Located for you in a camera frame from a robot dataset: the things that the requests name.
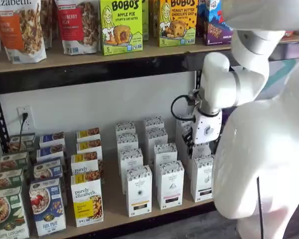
bobo's box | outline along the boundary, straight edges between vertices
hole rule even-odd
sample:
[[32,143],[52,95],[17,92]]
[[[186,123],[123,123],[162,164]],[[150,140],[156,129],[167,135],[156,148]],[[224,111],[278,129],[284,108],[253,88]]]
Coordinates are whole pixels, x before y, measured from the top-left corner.
[[66,228],[59,178],[33,182],[29,194],[39,237]]
[[184,168],[180,161],[159,166],[157,200],[160,209],[179,206],[183,201]]
[[213,197],[211,191],[211,174],[213,156],[195,158],[190,182],[190,193],[195,202],[204,201]]
[[126,203],[129,217],[151,212],[152,174],[148,165],[127,171]]
[[76,226],[103,221],[103,202],[99,171],[71,177]]
[[100,0],[104,55],[142,51],[142,1]]
[[21,187],[0,190],[0,239],[29,238]]
[[195,44],[198,0],[159,0],[159,46]]

wooden shelf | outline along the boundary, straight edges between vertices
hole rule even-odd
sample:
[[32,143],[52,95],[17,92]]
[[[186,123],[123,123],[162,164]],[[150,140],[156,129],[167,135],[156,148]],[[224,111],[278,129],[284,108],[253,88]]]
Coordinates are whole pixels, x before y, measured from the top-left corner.
[[[102,185],[104,221],[101,223],[96,223],[96,224],[77,228],[75,226],[73,205],[72,202],[70,202],[65,210],[67,229],[62,232],[51,234],[45,238],[65,239],[65,238],[75,237],[82,234],[95,233],[100,230],[133,223],[140,220],[151,219],[151,218],[159,217],[177,211],[186,210],[193,207],[197,207],[198,209],[199,206],[212,202],[212,200],[208,200],[204,202],[194,203],[193,198],[190,194],[190,180],[188,180],[187,175],[185,175],[183,203],[181,206],[160,210],[157,199],[153,197],[151,213],[130,218],[128,217],[127,214],[126,198],[125,195],[122,194],[121,180],[118,172],[117,159],[115,157],[105,158],[104,174],[105,174],[105,184]],[[72,200],[71,195],[68,195],[68,200],[69,201]],[[31,239],[38,238],[35,229],[31,230],[31,232],[32,232],[30,237]]]

cereal box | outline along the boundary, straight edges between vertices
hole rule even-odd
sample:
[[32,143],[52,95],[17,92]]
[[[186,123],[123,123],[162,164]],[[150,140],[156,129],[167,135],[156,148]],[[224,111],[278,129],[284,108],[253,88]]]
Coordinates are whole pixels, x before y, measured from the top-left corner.
[[159,0],[159,46],[195,44],[198,0]]
[[96,152],[98,159],[103,159],[100,139],[76,144],[76,152],[78,154]]
[[39,149],[36,151],[36,162],[42,163],[50,159],[60,158],[62,165],[65,165],[63,150],[62,144]]
[[21,186],[0,190],[0,239],[29,238]]
[[34,151],[35,133],[26,133],[21,135],[21,146],[19,149],[20,135],[10,136],[9,152]]
[[149,40],[149,0],[142,0],[143,41]]
[[125,150],[120,153],[120,171],[123,194],[126,193],[126,173],[128,170],[143,166],[143,155],[140,148]]
[[183,201],[184,168],[180,161],[159,165],[157,200],[160,209],[179,206]]
[[104,55],[143,50],[142,2],[100,0]]
[[152,174],[148,165],[127,171],[126,204],[129,217],[151,212]]
[[0,172],[0,189],[21,186],[23,181],[22,168]]
[[59,178],[31,183],[29,194],[39,237],[66,228]]
[[76,226],[102,222],[104,216],[99,171],[72,176],[71,190]]
[[193,160],[193,172],[190,182],[190,193],[195,202],[213,197],[211,191],[211,176],[214,157],[207,156]]
[[62,144],[65,147],[64,132],[46,134],[40,137],[40,148]]
[[230,44],[233,29],[224,21],[221,0],[201,0],[198,5],[198,25],[203,30],[205,45]]
[[100,135],[99,128],[91,128],[88,130],[76,132],[76,141],[78,143],[97,140],[100,138],[101,138],[101,135]]
[[132,121],[125,121],[115,125],[116,137],[123,133],[136,133],[135,124]]
[[104,183],[103,160],[98,159],[97,152],[74,154],[71,157],[72,175],[100,171],[101,182]]

purely elizabeth box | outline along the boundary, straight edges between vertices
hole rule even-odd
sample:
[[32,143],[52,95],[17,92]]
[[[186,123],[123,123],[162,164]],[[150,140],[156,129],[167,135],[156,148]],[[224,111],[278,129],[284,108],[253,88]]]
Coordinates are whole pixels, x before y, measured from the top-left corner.
[[143,155],[140,148],[134,148],[120,153],[120,170],[123,194],[126,193],[126,173],[128,170],[143,166]]
[[148,165],[128,170],[126,204],[129,217],[151,212],[152,173]]
[[181,205],[184,185],[184,168],[181,161],[161,164],[157,185],[157,200],[160,209]]
[[103,221],[103,202],[99,171],[72,176],[71,191],[77,227]]
[[190,193],[195,202],[212,199],[211,176],[214,156],[195,158],[190,182]]

white tea box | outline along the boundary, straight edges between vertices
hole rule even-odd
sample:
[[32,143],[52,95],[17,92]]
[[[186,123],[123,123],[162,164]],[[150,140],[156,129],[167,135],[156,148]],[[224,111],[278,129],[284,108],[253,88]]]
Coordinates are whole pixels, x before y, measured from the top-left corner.
[[194,202],[200,202],[213,197],[211,191],[211,174],[214,156],[210,155],[193,160],[193,172],[190,182],[190,193]]
[[39,149],[36,151],[36,162],[43,163],[49,159],[60,158],[61,164],[65,165],[63,149],[62,144]]
[[152,174],[148,165],[127,171],[126,204],[129,217],[151,212]]
[[98,159],[103,159],[101,139],[76,144],[76,152],[78,154],[96,152]]
[[145,151],[147,156],[146,164],[154,168],[154,146],[156,144],[165,144],[168,141],[168,135],[165,128],[153,128],[146,132]]
[[177,148],[175,143],[157,144],[154,146],[154,178],[157,186],[157,172],[160,164],[177,160]]
[[143,166],[143,155],[140,148],[134,148],[120,153],[120,170],[122,192],[126,193],[126,173],[128,170]]
[[136,133],[135,124],[132,121],[125,121],[115,125],[116,137],[123,133]]
[[99,171],[71,176],[71,191],[76,227],[104,220]]
[[164,121],[161,116],[155,116],[144,120],[145,132],[153,128],[164,128]]
[[76,132],[77,143],[82,143],[82,142],[87,142],[87,141],[92,141],[97,139],[101,139],[99,128],[91,128],[88,130]]
[[157,200],[160,209],[179,206],[183,202],[184,168],[181,161],[159,166]]
[[51,147],[54,145],[62,144],[65,148],[65,137],[64,132],[46,134],[40,136],[40,148]]
[[116,137],[116,143],[118,147],[118,163],[119,163],[119,174],[121,174],[121,161],[120,153],[122,151],[131,150],[139,147],[139,138],[136,133],[124,133]]

